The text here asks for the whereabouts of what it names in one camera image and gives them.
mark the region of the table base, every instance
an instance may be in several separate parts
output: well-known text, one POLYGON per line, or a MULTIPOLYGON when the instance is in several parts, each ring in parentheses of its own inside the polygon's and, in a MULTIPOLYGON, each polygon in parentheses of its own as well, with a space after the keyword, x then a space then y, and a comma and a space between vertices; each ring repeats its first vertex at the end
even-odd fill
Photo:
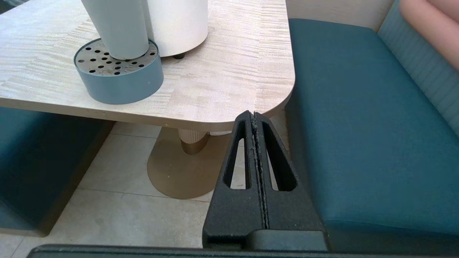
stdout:
POLYGON ((231 135, 210 136, 195 155, 186 154, 178 130, 162 128, 148 159, 148 177, 161 193, 177 199, 195 198, 212 191, 231 135))

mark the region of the upholstered bench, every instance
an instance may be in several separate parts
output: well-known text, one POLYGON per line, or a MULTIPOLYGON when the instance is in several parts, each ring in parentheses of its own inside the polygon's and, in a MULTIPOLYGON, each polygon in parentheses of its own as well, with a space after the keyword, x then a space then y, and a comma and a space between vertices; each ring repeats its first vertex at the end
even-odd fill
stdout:
POLYGON ((332 250, 459 254, 459 127, 442 110, 459 100, 459 72, 403 20, 398 1, 379 35, 305 19, 290 30, 291 156, 332 250))
POLYGON ((49 234, 112 126, 0 107, 0 232, 49 234))

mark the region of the light blue cushion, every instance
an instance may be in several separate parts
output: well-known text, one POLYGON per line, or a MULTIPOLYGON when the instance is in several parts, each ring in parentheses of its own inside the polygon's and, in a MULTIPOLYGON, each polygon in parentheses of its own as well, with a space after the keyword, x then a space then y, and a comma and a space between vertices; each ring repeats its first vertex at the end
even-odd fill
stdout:
POLYGON ((459 235, 459 138, 378 35, 290 30, 292 158, 324 223, 459 235))

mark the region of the table top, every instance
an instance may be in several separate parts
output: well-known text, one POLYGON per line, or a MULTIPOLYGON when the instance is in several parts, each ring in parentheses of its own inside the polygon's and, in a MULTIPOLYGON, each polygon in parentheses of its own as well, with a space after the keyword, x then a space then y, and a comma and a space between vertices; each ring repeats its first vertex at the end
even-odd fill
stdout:
POLYGON ((200 131, 288 101, 295 71, 285 0, 209 0, 209 35, 162 59, 164 83, 125 105, 92 99, 73 56, 99 35, 79 0, 30 0, 0 15, 0 106, 200 131))

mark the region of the black rubber foot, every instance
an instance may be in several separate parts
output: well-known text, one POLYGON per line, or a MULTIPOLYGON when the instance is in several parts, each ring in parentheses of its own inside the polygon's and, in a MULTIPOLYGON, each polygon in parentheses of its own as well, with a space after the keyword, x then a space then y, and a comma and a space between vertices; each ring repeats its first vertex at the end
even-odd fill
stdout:
POLYGON ((185 53, 181 53, 181 54, 173 56, 173 58, 175 58, 175 59, 183 59, 184 57, 185 57, 185 53))

